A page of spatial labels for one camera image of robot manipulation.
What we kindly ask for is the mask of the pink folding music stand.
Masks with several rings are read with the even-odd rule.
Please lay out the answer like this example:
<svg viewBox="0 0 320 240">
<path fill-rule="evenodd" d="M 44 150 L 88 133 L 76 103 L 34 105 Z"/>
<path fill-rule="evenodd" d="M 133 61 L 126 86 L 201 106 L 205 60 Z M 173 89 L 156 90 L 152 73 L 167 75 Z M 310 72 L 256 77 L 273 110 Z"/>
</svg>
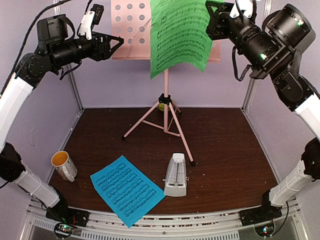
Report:
<svg viewBox="0 0 320 240">
<path fill-rule="evenodd" d="M 194 159 L 179 124 L 178 106 L 169 94 L 169 68 L 189 63 L 203 72 L 213 41 L 206 34 L 209 14 L 203 0 L 113 0 L 112 31 L 124 38 L 116 60 L 149 60 L 150 78 L 164 74 L 164 91 L 123 136 L 141 123 L 182 139 L 191 163 Z M 170 131 L 175 123 L 178 132 Z"/>
</svg>

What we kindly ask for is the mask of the green sheet music paper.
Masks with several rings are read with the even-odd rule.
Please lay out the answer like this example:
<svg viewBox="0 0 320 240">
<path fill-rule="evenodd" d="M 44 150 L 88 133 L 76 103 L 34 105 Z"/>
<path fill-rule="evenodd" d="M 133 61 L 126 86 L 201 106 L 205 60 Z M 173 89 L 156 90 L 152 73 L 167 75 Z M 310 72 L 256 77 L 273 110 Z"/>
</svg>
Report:
<svg viewBox="0 0 320 240">
<path fill-rule="evenodd" d="M 221 60 L 221 41 L 206 29 L 210 15 L 204 0 L 152 0 L 150 78 L 180 63 L 203 72 L 208 62 Z"/>
</svg>

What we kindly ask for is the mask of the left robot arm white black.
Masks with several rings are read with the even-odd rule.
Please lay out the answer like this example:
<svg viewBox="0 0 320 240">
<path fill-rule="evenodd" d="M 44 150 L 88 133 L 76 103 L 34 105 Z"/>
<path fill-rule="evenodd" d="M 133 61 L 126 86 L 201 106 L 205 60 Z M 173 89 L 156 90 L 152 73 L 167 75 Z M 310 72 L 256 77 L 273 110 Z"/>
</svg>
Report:
<svg viewBox="0 0 320 240">
<path fill-rule="evenodd" d="M 17 184 L 37 198 L 61 222 L 72 218 L 62 197 L 44 183 L 23 162 L 15 147 L 7 141 L 9 132 L 26 101 L 40 84 L 46 73 L 59 75 L 62 80 L 67 71 L 63 67 L 71 63 L 78 67 L 84 59 L 99 62 L 108 60 L 124 44 L 119 36 L 93 31 L 100 22 L 96 10 L 86 12 L 80 22 L 79 35 L 68 36 L 67 28 L 75 28 L 65 14 L 47 17 L 36 24 L 38 44 L 34 52 L 27 53 L 14 66 L 0 97 L 0 177 Z"/>
</svg>

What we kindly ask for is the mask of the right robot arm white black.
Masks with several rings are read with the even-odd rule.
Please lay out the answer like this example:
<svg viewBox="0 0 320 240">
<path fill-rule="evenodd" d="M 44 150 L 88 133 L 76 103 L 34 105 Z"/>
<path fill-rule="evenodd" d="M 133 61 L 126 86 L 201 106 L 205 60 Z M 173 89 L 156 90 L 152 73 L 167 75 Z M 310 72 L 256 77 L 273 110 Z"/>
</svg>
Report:
<svg viewBox="0 0 320 240">
<path fill-rule="evenodd" d="M 257 3 L 236 0 L 234 3 L 208 0 L 206 34 L 211 40 L 228 39 L 233 43 L 232 55 L 243 55 L 249 61 L 242 73 L 255 80 L 270 77 L 279 99 L 299 116 L 314 134 L 294 170 L 276 187 L 263 195 L 256 210 L 259 220 L 268 220 L 276 208 L 298 193 L 308 182 L 320 177 L 320 95 L 300 74 L 303 53 L 316 34 L 305 15 L 292 4 L 268 15 L 257 26 Z"/>
</svg>

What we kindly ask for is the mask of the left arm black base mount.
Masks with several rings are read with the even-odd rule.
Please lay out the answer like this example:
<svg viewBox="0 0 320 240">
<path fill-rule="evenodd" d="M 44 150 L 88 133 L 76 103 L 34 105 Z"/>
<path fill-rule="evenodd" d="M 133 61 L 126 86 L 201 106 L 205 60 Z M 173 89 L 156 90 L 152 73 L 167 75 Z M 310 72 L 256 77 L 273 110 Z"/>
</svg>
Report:
<svg viewBox="0 0 320 240">
<path fill-rule="evenodd" d="M 58 203 L 46 209 L 45 217 L 68 225 L 86 227 L 90 213 L 69 207 L 65 197 L 58 191 Z"/>
</svg>

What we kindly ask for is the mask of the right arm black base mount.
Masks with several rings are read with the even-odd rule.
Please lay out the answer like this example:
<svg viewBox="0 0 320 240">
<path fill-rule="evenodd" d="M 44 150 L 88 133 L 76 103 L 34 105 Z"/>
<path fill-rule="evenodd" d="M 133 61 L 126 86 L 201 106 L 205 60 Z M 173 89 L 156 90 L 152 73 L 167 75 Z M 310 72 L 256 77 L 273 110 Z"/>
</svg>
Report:
<svg viewBox="0 0 320 240">
<path fill-rule="evenodd" d="M 262 195 L 262 204 L 238 212 L 242 226 L 255 225 L 271 221 L 282 216 L 282 207 L 273 206 L 270 201 L 270 190 Z"/>
</svg>

